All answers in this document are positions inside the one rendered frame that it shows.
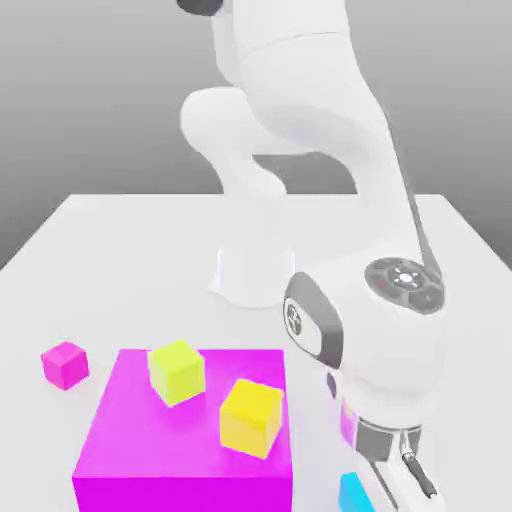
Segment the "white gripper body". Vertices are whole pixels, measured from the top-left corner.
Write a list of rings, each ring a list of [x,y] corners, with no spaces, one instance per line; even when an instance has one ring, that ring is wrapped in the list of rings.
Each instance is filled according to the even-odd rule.
[[[428,498],[400,456],[375,463],[362,459],[361,481],[376,512],[443,512],[443,499]]]

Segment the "small cyan cube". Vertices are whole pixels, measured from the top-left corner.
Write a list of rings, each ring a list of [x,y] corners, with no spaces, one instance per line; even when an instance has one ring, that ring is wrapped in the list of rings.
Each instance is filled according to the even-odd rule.
[[[341,476],[338,503],[340,512],[376,512],[355,472]]]

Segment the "small yellow cube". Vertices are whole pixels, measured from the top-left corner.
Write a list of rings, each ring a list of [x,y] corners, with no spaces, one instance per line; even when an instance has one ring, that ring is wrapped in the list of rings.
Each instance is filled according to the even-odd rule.
[[[238,379],[219,410],[220,444],[266,459],[283,424],[284,391]]]

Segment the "small lime green cube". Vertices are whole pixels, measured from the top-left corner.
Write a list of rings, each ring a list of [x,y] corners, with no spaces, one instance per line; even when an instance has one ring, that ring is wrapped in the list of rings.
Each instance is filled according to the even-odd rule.
[[[150,384],[174,407],[205,391],[205,361],[187,341],[178,340],[148,353]]]

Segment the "small magenta cube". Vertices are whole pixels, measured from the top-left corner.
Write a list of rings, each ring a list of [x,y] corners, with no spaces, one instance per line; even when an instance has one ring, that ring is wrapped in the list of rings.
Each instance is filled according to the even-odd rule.
[[[63,391],[90,375],[86,351],[69,341],[42,353],[41,361],[45,378]]]

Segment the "large magenta box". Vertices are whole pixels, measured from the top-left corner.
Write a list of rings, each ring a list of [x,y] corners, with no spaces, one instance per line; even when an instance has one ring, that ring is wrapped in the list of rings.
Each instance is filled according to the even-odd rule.
[[[72,475],[79,512],[292,512],[287,425],[264,460],[219,440],[237,379],[285,389],[282,350],[202,355],[205,393],[170,408],[150,385],[146,350],[119,351]]]

